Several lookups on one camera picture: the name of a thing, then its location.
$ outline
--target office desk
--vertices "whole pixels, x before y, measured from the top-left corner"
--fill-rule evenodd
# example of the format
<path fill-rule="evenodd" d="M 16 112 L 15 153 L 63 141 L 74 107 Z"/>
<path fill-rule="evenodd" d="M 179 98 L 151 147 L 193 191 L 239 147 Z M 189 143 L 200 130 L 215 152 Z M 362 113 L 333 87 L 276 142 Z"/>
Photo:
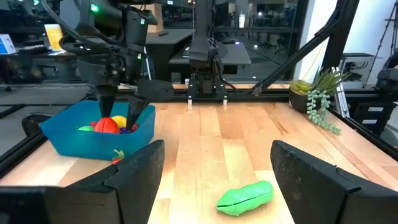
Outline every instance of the office desk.
<path fill-rule="evenodd" d="M 169 73 L 169 60 L 172 56 L 181 50 L 187 43 L 191 41 L 191 36 L 195 32 L 194 29 L 165 29 L 167 35 L 159 37 L 159 33 L 148 33 L 146 39 L 147 53 L 154 60 L 154 69 L 156 79 L 171 81 Z M 55 58 L 59 60 L 76 59 L 76 55 L 66 52 L 64 54 L 51 55 L 51 53 L 35 54 L 35 55 L 0 55 L 0 58 L 27 57 L 27 58 Z"/>
<path fill-rule="evenodd" d="M 146 48 L 154 62 L 155 78 L 171 82 L 169 60 L 191 41 L 195 30 L 165 29 L 164 31 L 169 34 L 162 37 L 158 34 L 148 34 Z"/>
<path fill-rule="evenodd" d="M 238 66 L 251 65 L 251 61 L 243 43 L 226 44 L 228 55 L 222 58 L 224 64 L 225 74 L 236 74 Z M 170 72 L 181 73 L 181 83 L 184 83 L 186 78 L 190 78 L 191 68 L 189 65 L 189 58 L 183 58 L 180 51 L 173 58 L 170 59 Z"/>
<path fill-rule="evenodd" d="M 155 105 L 154 139 L 165 140 L 165 162 L 149 223 L 293 223 L 269 158 L 275 139 L 398 190 L 398 163 L 331 114 L 340 136 L 314 126 L 288 103 Z M 46 142 L 0 185 L 63 187 L 109 164 L 59 156 Z M 216 202 L 228 189 L 258 180 L 273 184 L 272 202 L 240 217 L 217 212 Z"/>

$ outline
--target red toy apple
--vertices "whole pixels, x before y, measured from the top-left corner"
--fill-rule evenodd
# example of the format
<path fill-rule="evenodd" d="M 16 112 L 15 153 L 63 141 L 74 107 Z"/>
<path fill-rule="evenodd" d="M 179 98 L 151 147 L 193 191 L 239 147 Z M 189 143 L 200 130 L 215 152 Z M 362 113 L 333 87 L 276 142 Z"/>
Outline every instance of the red toy apple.
<path fill-rule="evenodd" d="M 94 127 L 94 131 L 119 134 L 119 126 L 112 118 L 102 118 Z"/>

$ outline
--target wooden table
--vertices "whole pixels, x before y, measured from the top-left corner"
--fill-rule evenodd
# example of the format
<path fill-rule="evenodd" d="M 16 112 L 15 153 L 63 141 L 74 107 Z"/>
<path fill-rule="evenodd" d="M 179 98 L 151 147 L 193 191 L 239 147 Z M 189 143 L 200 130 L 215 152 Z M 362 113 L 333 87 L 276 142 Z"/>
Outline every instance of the wooden table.
<path fill-rule="evenodd" d="M 155 138 L 165 140 L 162 181 L 149 223 L 293 223 L 269 159 L 283 140 L 360 177 L 398 190 L 398 163 L 344 122 L 340 136 L 314 126 L 288 103 L 155 104 Z M 46 142 L 0 185 L 67 186 L 110 163 L 59 156 Z M 228 189 L 258 180 L 274 185 L 272 202 L 229 217 L 217 212 Z"/>

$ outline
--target green toy leaf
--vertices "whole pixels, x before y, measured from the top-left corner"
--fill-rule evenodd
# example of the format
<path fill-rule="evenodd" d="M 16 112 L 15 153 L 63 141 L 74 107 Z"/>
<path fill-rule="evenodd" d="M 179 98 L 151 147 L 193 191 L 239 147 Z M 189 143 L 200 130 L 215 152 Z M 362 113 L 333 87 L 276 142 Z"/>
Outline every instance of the green toy leaf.
<path fill-rule="evenodd" d="M 124 152 L 122 150 L 118 151 L 118 150 L 114 149 L 113 151 L 118 154 L 117 156 L 113 157 L 113 160 L 124 159 Z"/>
<path fill-rule="evenodd" d="M 274 197 L 273 186 L 265 181 L 244 186 L 240 189 L 231 189 L 218 200 L 217 210 L 227 215 L 239 216 L 240 214 L 268 203 Z"/>

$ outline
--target cable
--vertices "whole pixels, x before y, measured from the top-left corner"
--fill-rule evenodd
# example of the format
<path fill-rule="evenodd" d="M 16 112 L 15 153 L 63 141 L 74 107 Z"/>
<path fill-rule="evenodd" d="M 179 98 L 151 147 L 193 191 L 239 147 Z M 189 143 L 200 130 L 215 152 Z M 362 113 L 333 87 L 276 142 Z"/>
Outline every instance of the cable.
<path fill-rule="evenodd" d="M 356 69 L 362 69 L 362 68 L 366 68 L 366 66 L 368 66 L 369 62 L 364 62 L 361 66 L 356 66 L 355 64 L 353 65 L 353 70 Z"/>
<path fill-rule="evenodd" d="M 78 2 L 78 0 L 73 0 L 73 2 L 75 3 L 75 6 L 80 9 L 80 3 Z M 118 40 L 113 40 L 112 38 L 109 38 L 108 36 L 104 35 L 101 31 L 99 31 L 95 27 L 92 27 L 92 28 L 94 29 L 95 35 L 97 37 L 99 37 L 100 39 L 102 39 L 103 41 L 105 41 L 109 44 L 120 44 L 123 41 L 123 38 L 124 38 L 123 24 L 121 24 L 121 33 L 120 33 L 120 37 Z"/>
<path fill-rule="evenodd" d="M 63 36 L 60 41 L 58 42 L 60 44 L 60 47 L 63 50 L 66 50 L 67 52 L 77 54 L 77 55 L 93 55 L 93 54 L 105 54 L 106 51 L 103 49 L 92 49 L 92 50 L 87 50 L 87 49 L 80 49 L 76 47 L 68 47 L 65 45 L 65 42 L 68 38 L 70 38 L 70 34 L 66 34 Z"/>
<path fill-rule="evenodd" d="M 216 52 L 212 53 L 210 55 L 210 62 L 212 63 L 213 66 L 213 71 L 218 75 L 220 78 L 220 81 L 224 83 L 225 85 L 228 85 L 231 87 L 235 92 L 237 92 L 237 89 L 234 85 L 230 84 L 230 82 L 226 81 L 223 76 L 222 76 L 222 68 L 221 68 L 221 59 L 219 58 L 218 54 Z"/>
<path fill-rule="evenodd" d="M 90 46 L 90 48 L 102 48 L 105 49 L 107 51 L 107 53 L 110 56 L 114 56 L 112 49 L 108 46 L 105 45 L 101 45 L 101 44 L 97 44 L 95 42 L 92 42 L 86 38 L 84 38 L 82 35 L 80 35 L 78 32 L 76 32 L 74 29 L 72 29 L 71 27 L 69 27 L 63 20 L 61 20 L 61 18 L 58 17 L 58 15 L 52 10 L 52 8 L 47 4 L 47 0 L 42 0 L 42 4 L 44 9 L 47 11 L 47 13 L 51 16 L 51 18 L 53 20 L 55 20 L 55 22 L 57 22 L 57 24 L 59 24 L 62 28 L 65 29 L 65 32 L 67 32 L 68 34 L 70 34 L 71 36 L 73 36 L 74 38 L 80 40 L 81 42 L 83 42 L 84 44 Z"/>

